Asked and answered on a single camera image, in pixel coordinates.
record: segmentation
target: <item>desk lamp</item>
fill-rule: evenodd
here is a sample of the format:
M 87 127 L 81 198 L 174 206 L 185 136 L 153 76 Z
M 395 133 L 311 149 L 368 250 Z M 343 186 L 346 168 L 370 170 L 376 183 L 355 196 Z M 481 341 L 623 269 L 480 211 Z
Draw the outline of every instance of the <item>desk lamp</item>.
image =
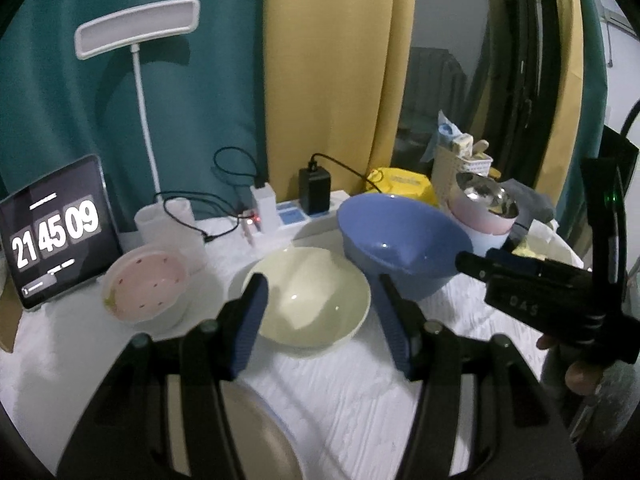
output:
M 119 10 L 76 28 L 74 44 L 78 59 L 89 59 L 110 50 L 129 46 L 133 58 L 133 75 L 136 81 L 140 124 L 145 139 L 146 156 L 149 159 L 154 189 L 160 193 L 160 179 L 156 158 L 151 146 L 149 126 L 146 122 L 145 95 L 140 73 L 140 43 L 167 36 L 187 34 L 198 27 L 199 0 L 165 0 L 130 9 Z

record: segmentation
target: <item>blue bowl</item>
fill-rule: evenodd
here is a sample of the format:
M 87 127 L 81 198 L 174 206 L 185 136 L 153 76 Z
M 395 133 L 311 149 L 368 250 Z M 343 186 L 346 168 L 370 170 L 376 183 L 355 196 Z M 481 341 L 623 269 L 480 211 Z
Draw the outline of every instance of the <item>blue bowl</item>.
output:
M 453 278 L 468 235 L 442 211 L 403 196 L 366 193 L 338 209 L 344 254 L 367 279 L 389 274 L 402 297 L 420 301 Z

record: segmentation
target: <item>wall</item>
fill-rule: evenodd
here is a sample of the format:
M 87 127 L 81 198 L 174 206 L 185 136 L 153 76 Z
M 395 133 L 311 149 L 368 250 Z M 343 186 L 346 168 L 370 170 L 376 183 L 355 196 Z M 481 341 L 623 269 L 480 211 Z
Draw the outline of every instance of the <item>wall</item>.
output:
M 622 14 L 615 0 L 602 0 L 607 9 Z M 607 26 L 602 23 L 602 39 L 605 56 L 609 60 L 609 41 Z M 640 41 L 620 28 L 609 25 L 613 67 L 607 67 L 607 117 L 605 123 L 609 128 L 619 132 L 625 118 L 633 105 L 640 99 Z M 640 146 L 640 120 L 631 127 L 629 140 Z M 634 178 L 628 190 L 626 200 L 626 232 L 627 232 L 627 269 L 631 268 L 640 256 L 640 169 L 636 167 Z
M 478 65 L 488 0 L 415 0 L 412 46 L 446 48 L 470 81 Z

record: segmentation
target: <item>lamp stem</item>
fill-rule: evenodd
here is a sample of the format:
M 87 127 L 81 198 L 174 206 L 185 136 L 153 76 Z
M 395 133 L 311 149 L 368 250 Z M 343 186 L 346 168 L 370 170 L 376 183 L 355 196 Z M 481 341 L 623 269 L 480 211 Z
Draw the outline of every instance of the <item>lamp stem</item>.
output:
M 149 125 L 146 122 L 146 106 L 145 94 L 142 90 L 142 74 L 140 73 L 140 44 L 131 45 L 131 55 L 133 57 L 133 76 L 136 80 L 136 94 L 138 96 L 138 110 L 140 112 L 140 124 L 142 126 L 142 135 L 145 137 L 146 156 L 149 159 L 151 167 L 151 177 L 154 180 L 154 189 L 156 193 L 160 193 L 160 178 L 158 177 L 158 167 L 156 166 L 156 157 L 154 149 L 151 146 L 151 135 L 149 134 Z M 158 194 L 158 203 L 162 202 L 162 197 Z

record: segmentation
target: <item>charging cable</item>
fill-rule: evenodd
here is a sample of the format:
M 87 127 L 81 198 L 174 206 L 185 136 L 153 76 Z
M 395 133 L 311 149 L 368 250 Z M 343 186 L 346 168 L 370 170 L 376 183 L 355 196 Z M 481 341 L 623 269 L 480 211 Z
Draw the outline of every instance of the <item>charging cable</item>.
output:
M 206 244 L 208 244 L 209 242 L 212 242 L 213 240 L 216 240 L 217 238 L 220 238 L 220 237 L 222 237 L 224 235 L 228 235 L 229 233 L 232 233 L 233 231 L 238 229 L 238 226 L 240 225 L 241 219 L 251 218 L 251 216 L 237 215 L 235 213 L 230 213 L 228 210 L 225 210 L 219 203 L 214 202 L 214 200 L 212 200 L 212 199 L 220 200 L 220 202 L 222 202 L 226 206 L 228 206 L 229 210 L 231 210 L 231 211 L 233 211 L 234 207 L 231 204 L 231 202 L 229 202 L 226 199 L 222 198 L 220 195 L 216 195 L 215 193 L 207 193 L 207 192 L 204 192 L 204 191 L 182 191 L 182 190 L 178 190 L 178 191 L 174 191 L 174 190 L 159 191 L 159 192 L 155 193 L 154 200 L 156 200 L 157 198 L 160 198 L 160 197 L 162 197 L 164 195 L 169 195 L 169 196 L 165 196 L 164 199 L 162 199 L 162 208 L 164 209 L 164 212 L 167 214 L 167 216 L 169 216 L 169 218 L 173 219 L 178 224 L 180 224 L 182 226 L 185 226 L 185 227 L 188 227 L 189 229 L 192 229 L 194 231 L 199 232 L 202 235 L 204 243 L 206 243 Z M 173 215 L 167 209 L 166 203 L 169 200 L 172 200 L 174 198 L 185 198 L 185 199 L 189 200 L 190 202 L 199 202 L 199 203 L 203 203 L 203 204 L 212 206 L 212 207 L 216 208 L 219 212 L 221 212 L 222 214 L 224 214 L 226 216 L 233 216 L 236 219 L 236 225 L 234 225 L 231 229 L 229 229 L 227 231 L 224 231 L 223 233 L 211 235 L 211 234 L 207 233 L 204 229 L 200 229 L 199 227 L 187 224 L 186 222 L 183 222 L 178 217 Z
M 239 152 L 244 154 L 254 165 L 255 173 L 253 174 L 241 173 L 240 171 L 231 171 L 223 168 L 222 166 L 220 166 L 218 162 L 218 156 L 220 155 L 220 153 L 223 153 L 223 152 Z M 258 163 L 255 161 L 254 156 L 251 153 L 249 153 L 247 150 L 243 148 L 239 148 L 237 146 L 224 146 L 223 148 L 216 150 L 216 152 L 213 154 L 213 165 L 216 167 L 217 170 L 222 171 L 222 173 L 226 173 L 232 176 L 248 176 L 252 178 L 254 180 L 254 187 L 256 189 L 260 189 L 261 187 L 264 187 L 264 183 L 266 182 L 266 179 L 260 174 L 260 171 L 258 171 Z
M 340 162 L 336 158 L 333 158 L 332 156 L 329 156 L 329 155 L 325 155 L 324 153 L 314 153 L 313 155 L 311 155 L 311 158 L 309 159 L 309 164 L 308 164 L 308 170 L 310 172 L 313 172 L 313 171 L 318 169 L 318 162 L 316 161 L 316 157 L 317 156 L 321 156 L 322 158 L 326 158 L 327 160 L 330 160 L 331 162 L 333 162 L 334 164 L 337 164 L 338 166 L 344 168 L 345 170 L 351 171 L 351 173 L 353 173 L 354 175 L 359 176 L 362 180 L 364 180 L 367 183 L 369 183 L 373 187 L 373 189 L 375 189 L 378 193 L 382 193 L 382 190 L 378 186 L 376 186 L 375 183 L 370 181 L 366 176 L 364 176 L 361 173 L 358 173 L 356 170 L 354 170 L 353 168 L 350 168 L 345 163 Z

